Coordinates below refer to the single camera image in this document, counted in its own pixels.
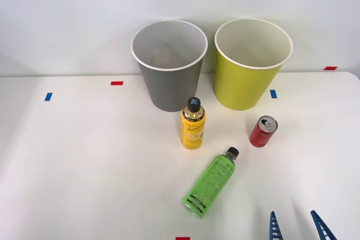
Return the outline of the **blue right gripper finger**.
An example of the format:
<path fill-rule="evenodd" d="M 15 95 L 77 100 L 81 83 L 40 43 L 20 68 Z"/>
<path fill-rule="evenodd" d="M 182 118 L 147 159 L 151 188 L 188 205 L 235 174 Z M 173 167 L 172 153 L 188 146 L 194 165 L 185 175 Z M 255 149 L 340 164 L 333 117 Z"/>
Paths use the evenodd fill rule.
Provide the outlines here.
<path fill-rule="evenodd" d="M 321 219 L 321 217 L 314 210 L 312 210 L 310 213 L 315 223 L 320 240 L 337 240 L 335 235 Z"/>
<path fill-rule="evenodd" d="M 272 211 L 269 220 L 269 240 L 282 240 L 282 233 L 278 225 L 275 212 Z"/>

